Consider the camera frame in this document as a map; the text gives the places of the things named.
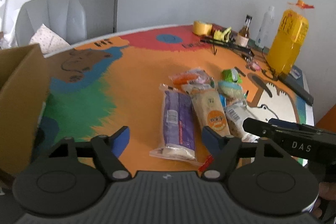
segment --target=patterned cloth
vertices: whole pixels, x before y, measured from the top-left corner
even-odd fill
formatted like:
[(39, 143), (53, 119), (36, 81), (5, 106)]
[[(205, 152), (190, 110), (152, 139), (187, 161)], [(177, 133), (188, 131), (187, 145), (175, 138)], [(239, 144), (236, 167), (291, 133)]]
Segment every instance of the patterned cloth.
[(40, 48), (43, 54), (48, 54), (57, 50), (61, 50), (70, 46), (59, 35), (54, 33), (44, 24), (36, 31), (33, 37), (30, 39), (29, 44), (40, 44)]

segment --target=white bottle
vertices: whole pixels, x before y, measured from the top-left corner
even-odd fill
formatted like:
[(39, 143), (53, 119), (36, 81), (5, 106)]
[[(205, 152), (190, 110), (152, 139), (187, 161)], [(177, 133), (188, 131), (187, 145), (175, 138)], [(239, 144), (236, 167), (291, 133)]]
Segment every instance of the white bottle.
[(264, 47), (268, 45), (268, 39), (269, 39), (268, 33), (273, 22), (274, 22), (274, 6), (270, 6), (268, 8), (268, 11), (264, 15), (257, 39), (255, 40), (255, 44), (258, 47)]

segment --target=purple snack package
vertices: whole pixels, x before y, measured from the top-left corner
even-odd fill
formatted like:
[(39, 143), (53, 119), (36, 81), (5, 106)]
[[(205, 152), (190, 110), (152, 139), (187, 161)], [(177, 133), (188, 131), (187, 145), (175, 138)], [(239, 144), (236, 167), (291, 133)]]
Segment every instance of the purple snack package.
[(189, 95), (165, 90), (163, 137), (167, 147), (187, 148), (194, 157), (193, 107)]

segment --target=person's hand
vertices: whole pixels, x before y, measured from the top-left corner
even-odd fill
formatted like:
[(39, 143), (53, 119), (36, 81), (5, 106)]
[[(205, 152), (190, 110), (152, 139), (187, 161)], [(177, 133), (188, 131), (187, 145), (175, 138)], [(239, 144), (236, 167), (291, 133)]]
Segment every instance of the person's hand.
[[(319, 196), (326, 200), (336, 200), (336, 183), (321, 182)], [(321, 204), (321, 199), (318, 198), (314, 204), (311, 213), (316, 217), (320, 218), (322, 215), (322, 210), (319, 208)]]

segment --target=gray chair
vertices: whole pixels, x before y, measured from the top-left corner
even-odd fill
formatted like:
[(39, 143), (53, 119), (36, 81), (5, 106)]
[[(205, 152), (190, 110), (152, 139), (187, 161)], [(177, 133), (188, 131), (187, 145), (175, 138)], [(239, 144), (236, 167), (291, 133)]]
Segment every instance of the gray chair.
[(15, 27), (17, 45), (28, 45), (42, 24), (69, 44), (87, 39), (85, 11), (79, 0), (30, 0), (24, 3)]

